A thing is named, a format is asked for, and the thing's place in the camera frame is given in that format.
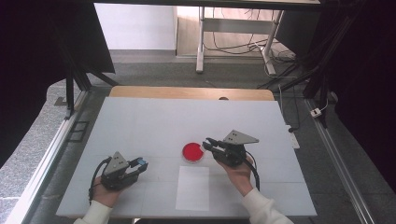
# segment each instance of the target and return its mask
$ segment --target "hand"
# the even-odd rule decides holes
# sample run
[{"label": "hand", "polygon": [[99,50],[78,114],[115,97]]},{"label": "hand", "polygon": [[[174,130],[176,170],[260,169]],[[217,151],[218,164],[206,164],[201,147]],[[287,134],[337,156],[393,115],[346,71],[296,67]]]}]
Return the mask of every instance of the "hand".
[{"label": "hand", "polygon": [[111,208],[116,204],[120,194],[124,191],[124,189],[118,191],[108,190],[100,183],[101,178],[102,177],[98,176],[95,179],[93,187],[93,199]]},{"label": "hand", "polygon": [[[247,160],[252,163],[252,159],[249,156],[247,156]],[[253,187],[250,183],[251,171],[246,164],[242,163],[236,167],[229,167],[220,161],[218,161],[218,164],[224,168],[231,182],[242,194],[242,196],[245,197],[245,195],[253,190]]]}]

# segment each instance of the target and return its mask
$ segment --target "wall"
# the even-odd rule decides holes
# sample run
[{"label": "wall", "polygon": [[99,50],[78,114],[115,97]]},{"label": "wall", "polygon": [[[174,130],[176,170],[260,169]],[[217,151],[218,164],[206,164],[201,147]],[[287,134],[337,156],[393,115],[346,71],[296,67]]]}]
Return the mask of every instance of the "wall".
[{"label": "wall", "polygon": [[177,8],[95,4],[109,49],[176,49]]}]

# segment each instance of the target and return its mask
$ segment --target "white paper sheet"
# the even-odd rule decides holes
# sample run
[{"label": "white paper sheet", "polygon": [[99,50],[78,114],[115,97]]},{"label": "white paper sheet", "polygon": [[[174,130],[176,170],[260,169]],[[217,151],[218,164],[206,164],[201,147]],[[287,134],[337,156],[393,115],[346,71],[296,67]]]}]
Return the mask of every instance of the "white paper sheet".
[{"label": "white paper sheet", "polygon": [[209,167],[180,166],[176,210],[209,211]]}]

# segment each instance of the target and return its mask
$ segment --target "black backdrop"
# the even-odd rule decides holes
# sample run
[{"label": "black backdrop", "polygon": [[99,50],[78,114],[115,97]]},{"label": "black backdrop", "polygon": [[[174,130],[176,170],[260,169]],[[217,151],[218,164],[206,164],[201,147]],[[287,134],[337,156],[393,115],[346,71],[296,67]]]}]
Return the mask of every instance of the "black backdrop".
[{"label": "black backdrop", "polygon": [[61,39],[78,66],[114,73],[93,4],[0,1],[0,167],[66,77]]},{"label": "black backdrop", "polygon": [[396,4],[366,1],[331,60],[340,120],[396,192]]}]

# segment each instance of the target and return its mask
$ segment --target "red bowl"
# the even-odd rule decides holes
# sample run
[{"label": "red bowl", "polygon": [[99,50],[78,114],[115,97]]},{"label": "red bowl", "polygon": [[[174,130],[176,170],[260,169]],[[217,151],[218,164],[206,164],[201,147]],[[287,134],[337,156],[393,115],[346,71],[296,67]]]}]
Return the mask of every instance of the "red bowl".
[{"label": "red bowl", "polygon": [[183,147],[182,154],[188,162],[198,162],[204,156],[201,145],[197,143],[188,143]]}]

